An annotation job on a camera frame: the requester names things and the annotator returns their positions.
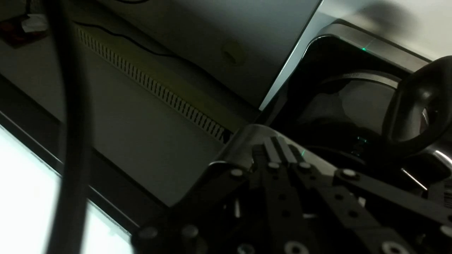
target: bolt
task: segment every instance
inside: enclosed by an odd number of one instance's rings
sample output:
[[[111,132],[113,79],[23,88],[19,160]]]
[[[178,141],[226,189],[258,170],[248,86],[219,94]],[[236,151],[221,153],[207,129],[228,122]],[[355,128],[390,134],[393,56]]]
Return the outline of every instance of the bolt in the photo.
[[[156,238],[159,235],[159,230],[156,227],[145,227],[143,230],[139,231],[140,238]]]
[[[308,163],[306,160],[300,162],[298,165],[300,165],[300,168],[306,168],[306,169],[311,168],[311,163]]]
[[[198,237],[200,234],[200,230],[195,224],[187,224],[184,228],[183,228],[183,235],[185,238],[195,238]]]
[[[279,169],[279,168],[280,168],[280,163],[277,163],[277,162],[269,162],[267,166],[272,168],[272,169]]]
[[[284,252],[286,254],[310,254],[310,249],[306,244],[300,241],[287,241],[284,244]]]
[[[441,225],[440,231],[447,235],[448,238],[452,238],[452,227],[451,225]]]
[[[342,175],[349,177],[349,179],[356,179],[358,177],[358,172],[352,170],[352,169],[344,169]]]
[[[383,254],[410,254],[404,245],[396,241],[383,241],[382,251]]]
[[[256,254],[256,248],[252,244],[241,244],[238,254]]]
[[[235,176],[235,177],[242,177],[243,176],[243,170],[236,168],[236,169],[231,170],[231,175]]]

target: hole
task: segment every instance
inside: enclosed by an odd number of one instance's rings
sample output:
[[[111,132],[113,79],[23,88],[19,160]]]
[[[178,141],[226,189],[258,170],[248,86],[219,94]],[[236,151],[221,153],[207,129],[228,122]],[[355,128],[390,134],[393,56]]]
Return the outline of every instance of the hole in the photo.
[[[283,217],[290,217],[291,213],[289,210],[283,210]]]
[[[298,245],[293,247],[293,254],[301,254],[301,248]]]
[[[344,196],[342,194],[335,194],[335,199],[337,200],[344,200]]]
[[[349,210],[349,215],[354,217],[354,218],[359,217],[356,210]]]
[[[392,254],[402,254],[402,249],[397,248],[397,247],[392,247],[392,248],[390,248],[390,252],[392,252]]]

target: white surface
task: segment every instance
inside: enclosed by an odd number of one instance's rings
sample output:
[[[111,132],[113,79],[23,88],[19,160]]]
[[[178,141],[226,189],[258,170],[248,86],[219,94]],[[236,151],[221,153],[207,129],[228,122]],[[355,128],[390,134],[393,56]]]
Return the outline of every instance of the white surface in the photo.
[[[308,43],[338,18],[434,60],[452,53],[451,11],[450,0],[324,0],[260,108],[269,104],[293,73]]]
[[[46,251],[60,176],[0,125],[0,252]],[[132,254],[130,234],[89,203],[84,254]]]

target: mounting hole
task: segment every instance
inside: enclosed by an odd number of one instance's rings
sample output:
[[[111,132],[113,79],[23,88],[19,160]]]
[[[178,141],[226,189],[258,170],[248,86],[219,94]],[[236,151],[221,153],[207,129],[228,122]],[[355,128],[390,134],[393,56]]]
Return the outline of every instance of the mounting hole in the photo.
[[[290,215],[291,215],[291,211],[283,210],[283,217],[290,217]]]
[[[335,199],[337,200],[344,200],[344,196],[342,194],[335,194]]]
[[[409,254],[409,249],[396,241],[385,241],[382,244],[383,254]]]
[[[300,241],[287,241],[284,244],[284,254],[310,254],[310,249]]]
[[[354,217],[354,218],[359,217],[356,210],[349,210],[349,215]]]

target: vent grille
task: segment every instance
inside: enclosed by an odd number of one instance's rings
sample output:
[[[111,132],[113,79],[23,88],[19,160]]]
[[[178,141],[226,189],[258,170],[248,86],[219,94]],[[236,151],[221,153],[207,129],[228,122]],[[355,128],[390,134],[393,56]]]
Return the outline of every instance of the vent grille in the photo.
[[[225,128],[222,124],[204,114],[201,110],[195,108],[191,103],[185,101],[183,97],[171,91],[161,81],[156,80],[150,73],[137,67],[133,62],[126,59],[123,55],[113,50],[111,46],[105,45],[87,29],[77,26],[77,35],[84,45],[95,50],[98,55],[109,60],[112,64],[123,70],[136,83],[145,87],[147,91],[167,103],[171,108],[185,115],[194,124],[201,127],[205,132],[215,136],[217,139],[226,142],[232,135],[232,131]]]

